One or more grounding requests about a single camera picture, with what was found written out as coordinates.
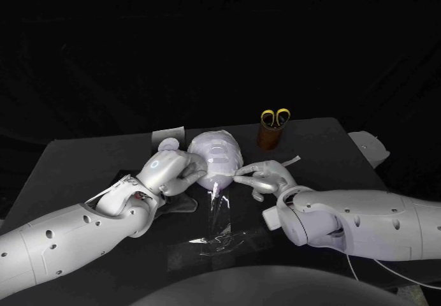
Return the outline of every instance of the white cable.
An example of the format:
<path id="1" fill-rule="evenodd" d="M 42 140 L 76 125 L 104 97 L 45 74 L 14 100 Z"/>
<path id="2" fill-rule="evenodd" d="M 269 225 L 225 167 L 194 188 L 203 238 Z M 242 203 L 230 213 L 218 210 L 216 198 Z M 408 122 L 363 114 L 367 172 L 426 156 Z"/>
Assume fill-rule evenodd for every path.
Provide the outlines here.
<path id="1" fill-rule="evenodd" d="M 389 269 L 376 259 L 375 259 L 375 262 L 376 262 L 389 272 L 392 272 L 395 275 L 398 275 L 399 277 L 402 277 L 403 279 L 406 279 L 409 282 L 414 282 L 415 284 L 418 284 L 418 285 L 421 285 L 421 286 L 424 286 L 424 287 L 428 287 L 428 288 L 441 290 L 441 287 L 437 287 L 437 286 L 431 286 L 431 285 L 422 284 L 421 282 L 416 282 L 416 281 L 412 280 L 411 278 L 408 278 L 408 277 L 405 277 L 403 275 L 401 275 L 398 272 L 395 272 L 392 269 Z"/>
<path id="2" fill-rule="evenodd" d="M 349 266 L 350 266 L 350 268 L 352 268 L 353 277 L 356 278 L 356 280 L 359 280 L 359 278 L 357 278 L 357 276 L 356 276 L 356 272 L 353 271 L 352 260 L 349 259 L 349 255 L 347 255 L 347 254 L 346 254 L 346 257 L 347 257 Z"/>

